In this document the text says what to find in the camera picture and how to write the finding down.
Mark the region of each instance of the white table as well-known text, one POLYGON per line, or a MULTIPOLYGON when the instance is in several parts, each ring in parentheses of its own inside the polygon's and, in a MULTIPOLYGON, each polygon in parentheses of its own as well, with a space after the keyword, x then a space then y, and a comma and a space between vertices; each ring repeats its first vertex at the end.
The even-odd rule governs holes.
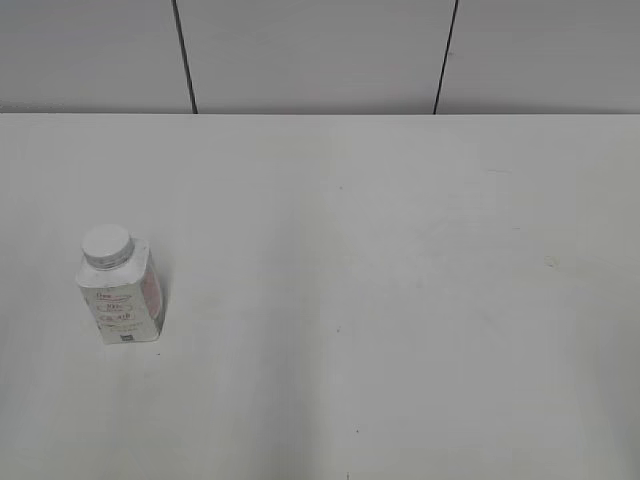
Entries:
POLYGON ((4 479, 637 479, 640 117, 0 116, 4 479), (85 230, 152 242, 104 346, 85 230))

